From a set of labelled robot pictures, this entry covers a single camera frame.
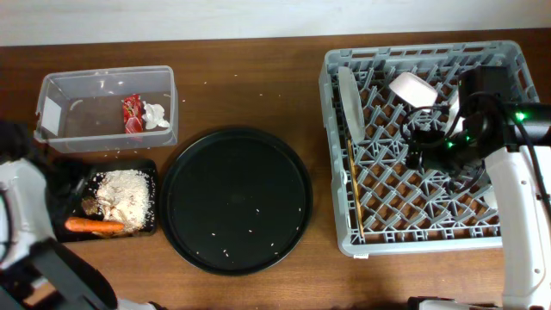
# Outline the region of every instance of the white wall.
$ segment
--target white wall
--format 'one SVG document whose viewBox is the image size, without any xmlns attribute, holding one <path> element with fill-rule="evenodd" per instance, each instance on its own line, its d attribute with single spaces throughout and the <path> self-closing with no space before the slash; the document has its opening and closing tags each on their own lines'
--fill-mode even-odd
<svg viewBox="0 0 551 310">
<path fill-rule="evenodd" d="M 551 0 L 0 0 L 0 46 L 551 27 Z"/>
</svg>

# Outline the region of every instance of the green light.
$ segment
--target green light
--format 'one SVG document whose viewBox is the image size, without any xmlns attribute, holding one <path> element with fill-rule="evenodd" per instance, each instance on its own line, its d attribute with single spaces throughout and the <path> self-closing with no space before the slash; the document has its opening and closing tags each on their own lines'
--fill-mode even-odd
<svg viewBox="0 0 551 310">
<path fill-rule="evenodd" d="M 516 112 L 515 116 L 519 121 L 523 121 L 526 118 L 526 114 L 524 114 L 523 112 Z"/>
</svg>

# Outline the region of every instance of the round black tray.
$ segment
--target round black tray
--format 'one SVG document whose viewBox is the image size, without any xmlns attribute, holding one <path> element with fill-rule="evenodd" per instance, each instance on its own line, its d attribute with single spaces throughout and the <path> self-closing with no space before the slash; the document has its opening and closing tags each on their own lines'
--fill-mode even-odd
<svg viewBox="0 0 551 310">
<path fill-rule="evenodd" d="M 191 264 L 214 274 L 264 270 L 297 245 L 312 216 L 312 185 L 298 155 L 256 129 L 199 139 L 161 190 L 164 233 Z"/>
</svg>

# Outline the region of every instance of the red packet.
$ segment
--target red packet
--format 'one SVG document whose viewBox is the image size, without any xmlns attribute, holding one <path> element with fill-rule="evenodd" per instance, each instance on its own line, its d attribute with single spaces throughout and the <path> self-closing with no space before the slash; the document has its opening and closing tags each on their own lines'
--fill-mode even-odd
<svg viewBox="0 0 551 310">
<path fill-rule="evenodd" d="M 139 95 L 131 95 L 125 98 L 122 104 L 124 113 L 124 131 L 125 133 L 141 133 L 144 131 L 142 115 L 142 105 Z"/>
</svg>

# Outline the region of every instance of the wooden stick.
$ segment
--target wooden stick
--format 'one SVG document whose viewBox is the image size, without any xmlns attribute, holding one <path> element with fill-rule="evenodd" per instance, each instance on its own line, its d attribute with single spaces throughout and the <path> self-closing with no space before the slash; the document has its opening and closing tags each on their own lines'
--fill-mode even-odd
<svg viewBox="0 0 551 310">
<path fill-rule="evenodd" d="M 356 204 L 356 213 L 358 214 L 358 225 L 360 228 L 360 234 L 362 238 L 365 238 L 363 234 L 363 222 L 362 222 L 362 205 L 360 205 L 360 199 L 358 198 L 358 183 L 356 181 L 356 166 L 354 165 L 354 158 L 352 157 L 352 143 L 349 139 L 346 140 L 348 144 L 348 160 L 350 162 L 350 174 L 352 177 L 352 194 L 354 195 L 354 203 Z"/>
</svg>

